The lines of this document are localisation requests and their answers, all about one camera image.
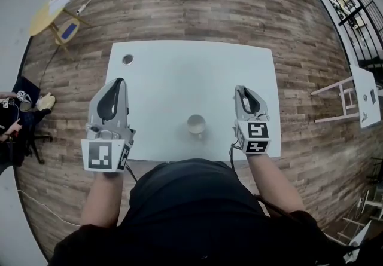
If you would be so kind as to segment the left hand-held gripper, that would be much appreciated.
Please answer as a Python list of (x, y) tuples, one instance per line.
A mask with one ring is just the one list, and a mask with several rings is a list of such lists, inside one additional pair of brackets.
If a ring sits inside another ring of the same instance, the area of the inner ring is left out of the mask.
[(86, 138), (81, 141), (84, 170), (122, 173), (136, 130), (127, 124), (129, 103), (123, 78), (105, 84), (89, 106)]

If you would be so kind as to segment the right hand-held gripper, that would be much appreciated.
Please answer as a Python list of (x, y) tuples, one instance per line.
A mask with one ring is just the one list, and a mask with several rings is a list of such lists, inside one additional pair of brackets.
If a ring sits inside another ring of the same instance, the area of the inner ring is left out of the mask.
[(243, 85), (235, 87), (235, 138), (244, 154), (264, 154), (269, 143), (269, 113), (266, 102)]

